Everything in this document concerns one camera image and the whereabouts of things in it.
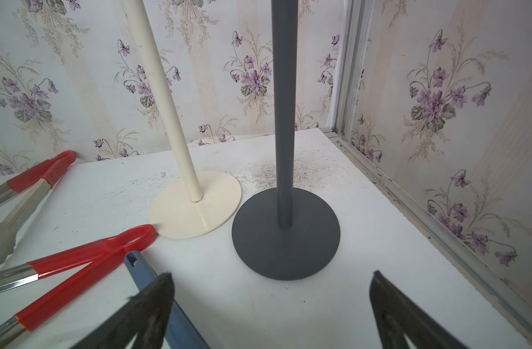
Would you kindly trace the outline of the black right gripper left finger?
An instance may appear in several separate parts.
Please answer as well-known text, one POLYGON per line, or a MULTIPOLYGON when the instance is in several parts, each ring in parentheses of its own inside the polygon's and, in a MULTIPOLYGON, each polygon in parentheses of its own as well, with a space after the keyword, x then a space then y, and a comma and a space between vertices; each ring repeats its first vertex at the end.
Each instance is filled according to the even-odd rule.
MULTIPOLYGON (((170 277, 162 273, 161 277, 170 277)), ((148 315, 148 306, 142 305, 139 292, 129 299, 124 306, 104 321, 98 328, 75 344, 74 348, 133 348, 132 345, 142 329, 142 318, 148 315)))

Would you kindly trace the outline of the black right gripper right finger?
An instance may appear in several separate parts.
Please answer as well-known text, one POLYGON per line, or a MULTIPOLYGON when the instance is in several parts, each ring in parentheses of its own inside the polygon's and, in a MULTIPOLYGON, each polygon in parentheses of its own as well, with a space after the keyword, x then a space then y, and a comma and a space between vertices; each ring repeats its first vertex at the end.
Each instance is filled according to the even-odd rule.
POLYGON ((379 338, 383 348, 465 348, 439 323, 412 302, 380 271, 369 287, 379 338))

